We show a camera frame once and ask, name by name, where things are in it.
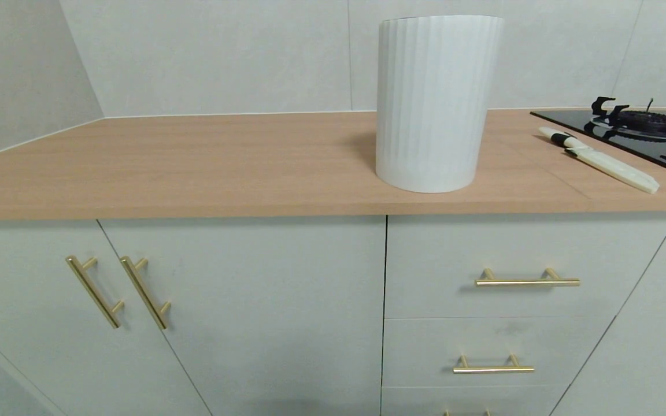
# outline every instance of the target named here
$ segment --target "drawer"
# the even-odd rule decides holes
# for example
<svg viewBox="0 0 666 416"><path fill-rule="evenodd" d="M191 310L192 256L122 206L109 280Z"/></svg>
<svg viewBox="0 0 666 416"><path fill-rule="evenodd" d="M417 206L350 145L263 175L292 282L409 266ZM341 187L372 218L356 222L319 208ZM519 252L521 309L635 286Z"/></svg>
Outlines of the drawer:
<svg viewBox="0 0 666 416"><path fill-rule="evenodd" d="M391 216L386 318L613 316L666 236L666 213ZM578 287L476 287L539 279Z"/></svg>
<svg viewBox="0 0 666 416"><path fill-rule="evenodd" d="M387 319L384 387L481 387L572 382L611 318ZM454 374L470 366L510 366L514 354L532 373Z"/></svg>
<svg viewBox="0 0 666 416"><path fill-rule="evenodd" d="M566 385L500 387L387 387L382 416L548 416Z"/></svg>

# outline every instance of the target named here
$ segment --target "gas cooktop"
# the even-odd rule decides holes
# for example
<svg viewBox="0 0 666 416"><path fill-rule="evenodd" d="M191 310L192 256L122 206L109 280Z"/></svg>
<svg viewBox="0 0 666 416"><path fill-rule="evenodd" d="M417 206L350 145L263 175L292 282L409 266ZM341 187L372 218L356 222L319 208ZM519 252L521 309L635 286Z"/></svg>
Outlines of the gas cooktop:
<svg viewBox="0 0 666 416"><path fill-rule="evenodd" d="M626 150L666 168L666 111L626 110L617 105L611 111L602 108L615 98L598 97L590 110L533 111L534 116Z"/></svg>

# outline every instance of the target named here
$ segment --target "white cabinet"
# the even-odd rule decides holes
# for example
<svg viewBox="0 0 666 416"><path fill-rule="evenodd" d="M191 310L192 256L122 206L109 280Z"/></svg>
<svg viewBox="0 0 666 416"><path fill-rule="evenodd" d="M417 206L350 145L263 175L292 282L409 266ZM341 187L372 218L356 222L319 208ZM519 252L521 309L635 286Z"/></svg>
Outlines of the white cabinet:
<svg viewBox="0 0 666 416"><path fill-rule="evenodd" d="M90 279L113 329L65 262L96 257ZM0 223L0 352L69 416L208 411L96 221Z"/></svg>
<svg viewBox="0 0 666 416"><path fill-rule="evenodd" d="M385 387L382 416L541 416L552 413L565 385Z"/></svg>
<svg viewBox="0 0 666 416"><path fill-rule="evenodd" d="M612 318L666 235L666 213L390 217L387 318ZM475 287L553 268L578 287Z"/></svg>
<svg viewBox="0 0 666 416"><path fill-rule="evenodd" d="M604 318L387 319L385 387L568 385L603 335ZM515 355L531 373L454 374L462 366L510 366Z"/></svg>
<svg viewBox="0 0 666 416"><path fill-rule="evenodd" d="M666 239L553 416L666 415Z"/></svg>
<svg viewBox="0 0 666 416"><path fill-rule="evenodd" d="M379 413L384 217L101 224L214 416Z"/></svg>

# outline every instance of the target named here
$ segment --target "kitchen counter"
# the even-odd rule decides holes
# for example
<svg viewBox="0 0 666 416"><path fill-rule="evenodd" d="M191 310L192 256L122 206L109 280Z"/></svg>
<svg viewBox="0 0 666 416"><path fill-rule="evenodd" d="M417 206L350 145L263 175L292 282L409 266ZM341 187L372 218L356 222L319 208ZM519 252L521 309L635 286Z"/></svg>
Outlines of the kitchen counter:
<svg viewBox="0 0 666 416"><path fill-rule="evenodd" d="M108 118L0 153L0 220L666 210L565 155L529 110L491 110L476 179L445 194L375 175L375 113Z"/></svg>

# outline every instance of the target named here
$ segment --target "gold bar pull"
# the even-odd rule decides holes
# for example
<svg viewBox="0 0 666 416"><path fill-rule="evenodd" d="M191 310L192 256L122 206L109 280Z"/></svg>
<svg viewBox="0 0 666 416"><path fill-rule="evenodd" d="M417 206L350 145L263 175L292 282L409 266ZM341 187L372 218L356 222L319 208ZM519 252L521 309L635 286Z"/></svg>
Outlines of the gold bar pull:
<svg viewBox="0 0 666 416"><path fill-rule="evenodd" d="M452 414L449 413L449 411L445 411L445 412L443 413L443 416L452 416ZM489 411L489 410L486 410L486 411L484 411L483 416L492 416L492 415L490 414L490 411Z"/></svg>
<svg viewBox="0 0 666 416"><path fill-rule="evenodd" d="M99 310L104 314L104 318L109 321L109 325L112 325L114 329L118 329L120 327L120 321L117 319L117 313L125 306L125 303L120 300L116 305L110 308L106 303L106 300L104 300L101 293L99 293L99 290L89 278L87 270L97 263L97 258L92 257L87 260L86 263L82 264L76 256L70 255L66 257L66 263L71 267L73 274L76 274L76 277L79 278L79 282L82 282L84 289L89 292L89 295L99 307Z"/></svg>
<svg viewBox="0 0 666 416"><path fill-rule="evenodd" d="M166 320L166 312L171 307L171 302L164 303L159 309L156 304L153 303L150 292L148 292L145 283L143 283L143 278L140 277L139 270L148 264L148 259L141 258L137 264L133 264L130 257L125 255L120 258L120 263L122 263L122 267L125 269L125 272L127 272L127 276L130 277L130 281L135 285L135 289L138 290L140 298L143 299L143 303L145 303L158 327L161 328L161 330L168 328L169 325Z"/></svg>
<svg viewBox="0 0 666 416"><path fill-rule="evenodd" d="M462 354L459 358L462 366L454 367L454 374L509 374L509 373L526 373L534 372L536 369L531 366L521 366L518 363L518 358L513 353L510 353L510 362L512 366L507 367L470 367L467 363L467 358Z"/></svg>
<svg viewBox="0 0 666 416"><path fill-rule="evenodd" d="M547 267L545 272L548 279L535 279L528 281L501 281L495 278L491 269L484 269L484 278L476 279L474 286L540 286L540 287L570 287L579 286L579 279L562 279L554 269Z"/></svg>

